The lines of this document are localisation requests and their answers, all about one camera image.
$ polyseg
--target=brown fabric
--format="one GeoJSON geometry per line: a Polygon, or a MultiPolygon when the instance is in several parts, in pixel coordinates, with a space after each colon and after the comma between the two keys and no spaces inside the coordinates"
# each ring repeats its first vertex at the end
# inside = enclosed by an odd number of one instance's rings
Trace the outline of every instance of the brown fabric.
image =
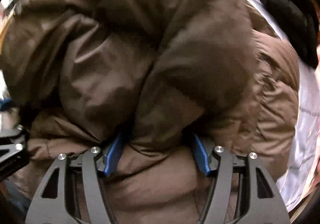
{"type": "Polygon", "coordinates": [[[188,126],[236,154],[254,150],[280,177],[297,57],[253,11],[244,0],[20,0],[0,67],[13,100],[41,112],[31,162],[12,180],[31,198],[59,153],[108,140],[127,120],[133,137],[106,183],[120,224],[196,223],[210,180],[182,145],[188,126]],[[46,107],[49,96],[62,107],[46,107]]]}

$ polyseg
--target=black garment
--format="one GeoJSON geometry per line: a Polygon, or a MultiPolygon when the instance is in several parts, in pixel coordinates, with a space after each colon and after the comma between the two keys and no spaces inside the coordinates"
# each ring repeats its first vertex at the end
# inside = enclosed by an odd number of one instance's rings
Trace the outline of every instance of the black garment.
{"type": "Polygon", "coordinates": [[[316,68],[319,21],[311,0],[260,0],[286,33],[297,54],[316,68]]]}

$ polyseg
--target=black fabric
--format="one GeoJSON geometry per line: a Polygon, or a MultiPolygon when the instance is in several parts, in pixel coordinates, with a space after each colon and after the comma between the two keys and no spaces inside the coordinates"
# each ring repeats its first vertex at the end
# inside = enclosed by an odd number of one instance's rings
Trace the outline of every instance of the black fabric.
{"type": "Polygon", "coordinates": [[[260,0],[276,19],[301,60],[318,66],[317,35],[319,21],[311,0],[260,0]]]}

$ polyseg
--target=silver screw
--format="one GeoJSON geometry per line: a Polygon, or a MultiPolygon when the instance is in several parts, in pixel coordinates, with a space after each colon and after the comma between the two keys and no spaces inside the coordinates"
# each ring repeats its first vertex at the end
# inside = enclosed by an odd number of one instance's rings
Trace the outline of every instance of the silver screw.
{"type": "Polygon", "coordinates": [[[64,160],[66,157],[67,157],[66,154],[60,154],[60,155],[58,155],[58,159],[59,159],[59,160],[64,160]]]}
{"type": "Polygon", "coordinates": [[[258,158],[258,155],[257,155],[256,153],[252,152],[252,153],[249,154],[249,157],[250,157],[251,159],[257,159],[257,158],[258,158]]]}
{"type": "Polygon", "coordinates": [[[90,152],[93,153],[93,154],[97,154],[100,152],[100,147],[92,147],[90,149],[90,152]]]}
{"type": "Polygon", "coordinates": [[[16,144],[16,149],[21,151],[23,149],[23,144],[16,144]]]}
{"type": "Polygon", "coordinates": [[[222,153],[224,151],[224,148],[221,146],[217,146],[214,148],[214,150],[216,150],[217,153],[222,153]]]}

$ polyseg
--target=brown jacket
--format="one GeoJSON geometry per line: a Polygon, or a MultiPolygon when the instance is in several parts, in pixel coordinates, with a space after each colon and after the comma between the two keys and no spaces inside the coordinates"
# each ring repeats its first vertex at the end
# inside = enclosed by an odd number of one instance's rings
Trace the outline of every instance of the brown jacket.
{"type": "Polygon", "coordinates": [[[131,119],[106,183],[120,224],[197,222],[210,180],[181,144],[188,126],[257,152],[275,180],[285,172],[297,56],[244,0],[20,0],[15,13],[0,67],[13,100],[40,110],[32,160],[12,177],[27,197],[59,153],[81,153],[131,119]],[[61,106],[45,106],[49,97],[61,106]]]}

